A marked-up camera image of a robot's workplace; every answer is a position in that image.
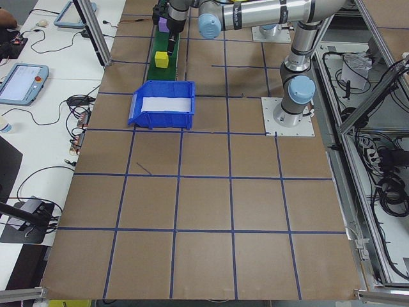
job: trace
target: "white paper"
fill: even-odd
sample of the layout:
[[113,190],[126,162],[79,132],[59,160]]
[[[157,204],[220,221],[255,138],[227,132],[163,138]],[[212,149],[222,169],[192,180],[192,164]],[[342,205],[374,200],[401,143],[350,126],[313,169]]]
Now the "white paper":
[[[368,70],[357,70],[357,72],[364,76],[365,78],[368,78]],[[345,82],[345,84],[348,81],[351,81],[351,88],[358,88],[360,90],[363,90],[365,88],[365,84],[367,81],[362,78],[360,75],[356,74],[353,72],[345,63],[343,65],[343,72],[341,76],[341,80]]]
[[190,98],[144,97],[142,112],[190,112]]
[[23,100],[40,70],[41,67],[18,66],[12,77],[5,84],[0,98],[18,101]]

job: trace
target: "screen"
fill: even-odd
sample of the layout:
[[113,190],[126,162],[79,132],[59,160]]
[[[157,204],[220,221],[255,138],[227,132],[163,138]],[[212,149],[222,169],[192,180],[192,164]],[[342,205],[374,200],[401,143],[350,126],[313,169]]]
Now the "screen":
[[65,10],[59,22],[66,22],[68,24],[78,24],[81,22],[78,11],[72,2],[70,2],[70,6]]
[[41,67],[17,66],[0,93],[1,99],[24,100]]
[[22,158],[23,155],[0,136],[0,201],[3,203],[13,189]]

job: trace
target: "metal base plate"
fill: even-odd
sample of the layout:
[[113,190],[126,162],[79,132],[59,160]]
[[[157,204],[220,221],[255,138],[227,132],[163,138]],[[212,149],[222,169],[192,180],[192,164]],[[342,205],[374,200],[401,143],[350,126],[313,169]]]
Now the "metal base plate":
[[291,37],[287,29],[280,30],[276,35],[265,36],[260,32],[259,27],[251,28],[253,41],[255,42],[271,42],[271,43],[291,43]]
[[263,106],[264,127],[266,129],[267,136],[275,136],[277,134],[278,136],[313,138],[315,136],[315,133],[310,116],[303,117],[302,121],[293,128],[283,127],[274,120],[274,109],[281,103],[281,100],[282,98],[279,97],[261,98],[261,104]]

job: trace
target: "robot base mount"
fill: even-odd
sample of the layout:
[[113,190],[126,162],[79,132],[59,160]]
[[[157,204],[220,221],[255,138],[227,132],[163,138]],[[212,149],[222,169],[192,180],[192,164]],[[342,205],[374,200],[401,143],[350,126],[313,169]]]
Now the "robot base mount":
[[[315,136],[313,123],[310,116],[305,116],[301,122],[292,128],[287,128],[274,120],[274,110],[281,104],[282,98],[278,97],[263,97],[261,104],[263,106],[264,127],[267,136],[293,136],[313,138]],[[305,108],[304,113],[308,113],[308,108]]]

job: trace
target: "purple cube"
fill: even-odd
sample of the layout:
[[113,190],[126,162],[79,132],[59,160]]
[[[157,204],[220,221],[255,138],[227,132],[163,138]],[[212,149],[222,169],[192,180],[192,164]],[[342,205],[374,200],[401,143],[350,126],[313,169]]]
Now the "purple cube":
[[166,26],[166,19],[162,17],[159,18],[159,32],[169,33],[169,29]]

